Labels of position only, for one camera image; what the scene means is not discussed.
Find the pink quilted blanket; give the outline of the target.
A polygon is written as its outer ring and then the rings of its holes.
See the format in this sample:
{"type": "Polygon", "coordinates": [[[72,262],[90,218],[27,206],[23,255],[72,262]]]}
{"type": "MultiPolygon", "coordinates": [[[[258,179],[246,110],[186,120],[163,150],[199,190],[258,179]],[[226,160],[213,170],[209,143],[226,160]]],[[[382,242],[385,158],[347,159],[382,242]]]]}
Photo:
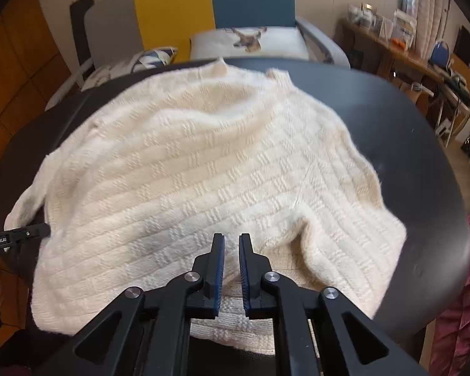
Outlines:
{"type": "Polygon", "coordinates": [[[431,348],[430,374],[459,375],[469,363],[470,270],[458,298],[437,317],[431,348]]]}

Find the cream knit sweater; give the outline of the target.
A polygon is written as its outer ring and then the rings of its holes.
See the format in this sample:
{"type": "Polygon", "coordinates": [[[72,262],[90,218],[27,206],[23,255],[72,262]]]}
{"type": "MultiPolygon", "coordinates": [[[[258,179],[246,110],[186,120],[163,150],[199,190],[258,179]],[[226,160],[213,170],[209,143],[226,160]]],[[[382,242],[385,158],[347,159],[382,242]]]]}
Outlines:
{"type": "Polygon", "coordinates": [[[219,316],[191,334],[271,355],[272,324],[244,314],[238,237],[297,284],[379,308],[406,229],[340,117],[282,70],[223,61],[126,89],[43,160],[5,220],[43,212],[31,311],[80,331],[124,289],[162,287],[226,239],[219,316]]]}

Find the blue folding chair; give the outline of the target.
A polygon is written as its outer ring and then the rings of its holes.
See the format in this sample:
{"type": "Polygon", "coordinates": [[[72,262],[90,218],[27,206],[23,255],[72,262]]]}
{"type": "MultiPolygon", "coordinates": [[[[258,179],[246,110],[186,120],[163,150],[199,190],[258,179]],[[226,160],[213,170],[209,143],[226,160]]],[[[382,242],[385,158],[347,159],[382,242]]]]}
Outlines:
{"type": "Polygon", "coordinates": [[[448,67],[450,57],[451,53],[448,44],[444,40],[439,40],[432,49],[429,64],[441,69],[446,69],[448,67]]]}

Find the triangle pattern pillow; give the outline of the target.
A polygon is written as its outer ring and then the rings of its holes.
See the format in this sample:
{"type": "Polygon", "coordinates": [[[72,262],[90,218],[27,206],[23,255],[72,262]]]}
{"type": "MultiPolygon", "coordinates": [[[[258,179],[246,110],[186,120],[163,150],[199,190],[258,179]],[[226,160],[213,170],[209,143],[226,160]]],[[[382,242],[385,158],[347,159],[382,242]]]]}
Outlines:
{"type": "Polygon", "coordinates": [[[110,80],[122,76],[170,65],[177,51],[178,48],[176,47],[150,49],[135,54],[128,59],[101,66],[86,79],[81,91],[101,86],[110,80]]]}

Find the white deer print pillow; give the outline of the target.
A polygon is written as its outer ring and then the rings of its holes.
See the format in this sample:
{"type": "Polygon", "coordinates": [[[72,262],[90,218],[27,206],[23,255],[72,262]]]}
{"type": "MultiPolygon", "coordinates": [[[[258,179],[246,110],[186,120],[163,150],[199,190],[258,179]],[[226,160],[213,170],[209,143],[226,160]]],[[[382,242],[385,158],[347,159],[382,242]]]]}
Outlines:
{"type": "Polygon", "coordinates": [[[306,42],[297,28],[222,28],[191,38],[190,60],[268,57],[309,60],[306,42]]]}

